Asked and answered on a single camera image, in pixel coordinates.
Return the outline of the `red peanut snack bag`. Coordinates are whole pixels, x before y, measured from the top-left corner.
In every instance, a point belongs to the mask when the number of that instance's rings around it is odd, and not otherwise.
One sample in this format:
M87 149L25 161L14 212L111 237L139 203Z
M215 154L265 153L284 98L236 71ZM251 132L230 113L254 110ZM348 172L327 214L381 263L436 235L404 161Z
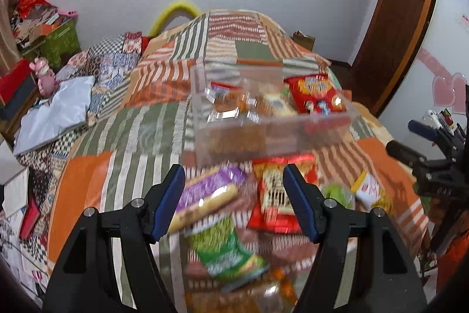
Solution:
M318 166L312 153L254 160L252 166L258 181L258 199L247 223L249 229L273 234L301 232L283 184L283 171L287 165L296 165L310 184L318 180Z

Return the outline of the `purple coconut roll pack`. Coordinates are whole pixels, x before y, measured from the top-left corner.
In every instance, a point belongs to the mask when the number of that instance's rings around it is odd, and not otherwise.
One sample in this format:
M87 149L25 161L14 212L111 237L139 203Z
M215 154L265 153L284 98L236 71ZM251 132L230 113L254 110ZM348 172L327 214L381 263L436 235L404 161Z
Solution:
M189 180L176 206L168 233L192 225L235 199L247 181L236 165L219 165Z

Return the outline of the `white sticker-covered appliance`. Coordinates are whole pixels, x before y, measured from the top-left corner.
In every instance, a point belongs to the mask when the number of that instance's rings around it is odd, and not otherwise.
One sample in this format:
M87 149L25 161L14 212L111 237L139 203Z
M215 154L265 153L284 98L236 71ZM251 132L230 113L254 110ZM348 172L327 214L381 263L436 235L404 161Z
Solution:
M422 121L432 128L443 129L451 135L455 135L455 131L457 131L457 124L447 109L440 111L427 110L422 117Z

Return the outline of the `red chips bag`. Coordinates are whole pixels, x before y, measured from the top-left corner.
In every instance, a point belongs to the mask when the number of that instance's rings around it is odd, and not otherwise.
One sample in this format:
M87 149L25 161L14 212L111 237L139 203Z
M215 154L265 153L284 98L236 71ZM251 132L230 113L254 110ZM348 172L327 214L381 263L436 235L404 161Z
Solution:
M344 97L326 74L291 76L284 79L301 114L330 115L346 112Z

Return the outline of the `green snack bag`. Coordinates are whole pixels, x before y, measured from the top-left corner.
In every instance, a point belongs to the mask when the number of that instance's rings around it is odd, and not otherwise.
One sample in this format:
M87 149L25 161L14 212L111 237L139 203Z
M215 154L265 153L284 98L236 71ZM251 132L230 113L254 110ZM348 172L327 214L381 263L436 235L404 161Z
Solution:
M209 276L215 279L228 281L252 278L260 276L269 268L262 257L252 253L240 241L230 215L192 230L187 238Z

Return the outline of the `cardboard box by bed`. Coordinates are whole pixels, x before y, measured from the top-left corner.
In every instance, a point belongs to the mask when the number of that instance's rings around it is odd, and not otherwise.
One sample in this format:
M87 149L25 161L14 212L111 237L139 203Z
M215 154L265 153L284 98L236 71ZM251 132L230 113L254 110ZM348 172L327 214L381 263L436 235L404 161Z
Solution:
M316 42L315 37L306 35L302 31L296 31L294 32L292 39L299 46L307 49L308 51L311 51L311 52L313 51L314 44Z

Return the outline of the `brown wooden door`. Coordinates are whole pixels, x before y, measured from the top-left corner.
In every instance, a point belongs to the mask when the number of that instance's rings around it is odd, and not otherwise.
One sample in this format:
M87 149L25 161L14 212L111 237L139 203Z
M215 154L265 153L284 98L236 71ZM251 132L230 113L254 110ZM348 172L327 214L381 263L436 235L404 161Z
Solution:
M378 0L351 66L354 100L379 116L417 54L435 0Z

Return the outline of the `patchwork striped bedspread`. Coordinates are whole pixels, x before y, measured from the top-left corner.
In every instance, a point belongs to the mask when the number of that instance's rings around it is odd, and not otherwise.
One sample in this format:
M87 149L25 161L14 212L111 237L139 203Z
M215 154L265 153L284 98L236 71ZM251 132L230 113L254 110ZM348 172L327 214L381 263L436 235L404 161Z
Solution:
M60 252L82 212L118 210L145 197L172 165L181 165L186 183L219 165L239 166L247 181L230 203L192 225L163 236L152 245L154 259L175 312L295 312L319 246L302 231L273 234L247 227L258 199L252 163L224 161L200 167L195 158L191 70L197 64L227 63L280 67L285 60L316 64L335 89L351 102L351 93L336 80L328 60L299 46L270 17L250 10L213 10L153 38L130 72L116 110L97 122L75 143L60 177L48 234L50 277ZM372 174L383 195L374 208L387 213L414 260L429 220L413 190L411 175L385 152L388 132L359 112L344 141L306 152L318 166L318 187L352 211L369 212L355 198L352 184L362 171ZM209 276L191 249L188 234L230 215L240 241L269 268L260 276L223 281ZM351 291L357 241L348 242L344 278L335 305Z

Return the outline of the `clear plastic storage bin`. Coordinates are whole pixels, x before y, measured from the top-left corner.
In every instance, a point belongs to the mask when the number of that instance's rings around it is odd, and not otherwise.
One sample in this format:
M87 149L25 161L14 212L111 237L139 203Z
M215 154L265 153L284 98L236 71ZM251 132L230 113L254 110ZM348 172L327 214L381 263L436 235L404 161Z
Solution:
M200 167L224 161L284 156L344 141L359 116L344 110L303 114L286 79L318 72L316 64L285 60L280 67L197 64L191 70L195 158Z

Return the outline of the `white plastic bag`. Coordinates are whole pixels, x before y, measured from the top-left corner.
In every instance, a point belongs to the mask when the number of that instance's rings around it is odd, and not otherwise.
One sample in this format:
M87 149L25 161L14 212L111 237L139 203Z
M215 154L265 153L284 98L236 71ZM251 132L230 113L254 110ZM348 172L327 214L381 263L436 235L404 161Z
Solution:
M66 80L54 96L32 107L21 119L13 154L19 156L40 148L69 130L82 126L91 104L94 84L94 76Z

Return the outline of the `clear rice cracker pack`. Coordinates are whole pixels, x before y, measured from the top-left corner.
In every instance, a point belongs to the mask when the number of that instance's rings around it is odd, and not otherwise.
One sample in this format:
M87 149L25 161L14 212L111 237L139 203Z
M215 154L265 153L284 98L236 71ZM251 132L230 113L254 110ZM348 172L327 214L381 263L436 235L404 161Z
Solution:
M207 122L242 119L258 123L270 112L260 96L242 87L211 83L203 94L212 105Z

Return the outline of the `red gift box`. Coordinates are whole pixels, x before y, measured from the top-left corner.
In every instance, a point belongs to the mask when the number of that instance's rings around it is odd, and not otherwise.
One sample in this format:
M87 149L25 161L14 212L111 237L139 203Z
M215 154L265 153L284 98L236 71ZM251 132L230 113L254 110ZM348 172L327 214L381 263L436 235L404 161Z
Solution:
M1 120L13 119L37 89L29 64L28 59L19 60L8 74L1 77Z

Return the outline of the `checkered patterned quilt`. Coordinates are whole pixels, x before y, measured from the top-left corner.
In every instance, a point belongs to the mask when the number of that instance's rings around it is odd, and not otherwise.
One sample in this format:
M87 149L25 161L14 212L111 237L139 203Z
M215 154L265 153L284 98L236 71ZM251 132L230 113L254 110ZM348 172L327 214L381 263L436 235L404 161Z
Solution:
M20 164L29 171L28 188L37 204L39 218L33 224L31 235L23 240L13 232L13 219L1 217L1 259L9 269L1 274L11 275L13 282L38 305L48 282L46 247L52 205L72 146L116 110L117 97L125 93L130 72L137 66L147 44L148 39L142 34L125 33L114 39L103 38L97 45L70 58L57 73L58 79L95 78L84 124L18 156Z

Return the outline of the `green storage box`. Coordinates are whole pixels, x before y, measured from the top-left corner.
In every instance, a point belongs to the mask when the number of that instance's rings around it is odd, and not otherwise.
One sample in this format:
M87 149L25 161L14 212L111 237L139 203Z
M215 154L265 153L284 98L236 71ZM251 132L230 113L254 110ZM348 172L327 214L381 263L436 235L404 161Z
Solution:
M29 61L33 61L36 57L44 57L52 69L58 70L79 52L80 42L76 32L76 22L69 19L48 35L39 37L20 53Z

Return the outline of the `yellow curved headboard trim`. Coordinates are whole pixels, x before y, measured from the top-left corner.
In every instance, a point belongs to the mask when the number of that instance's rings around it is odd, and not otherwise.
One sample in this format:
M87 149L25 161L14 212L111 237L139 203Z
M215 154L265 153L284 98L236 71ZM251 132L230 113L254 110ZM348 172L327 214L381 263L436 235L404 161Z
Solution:
M148 36L158 36L164 28L176 17L185 16L192 20L202 14L199 7L189 0L176 0L171 2L156 18Z

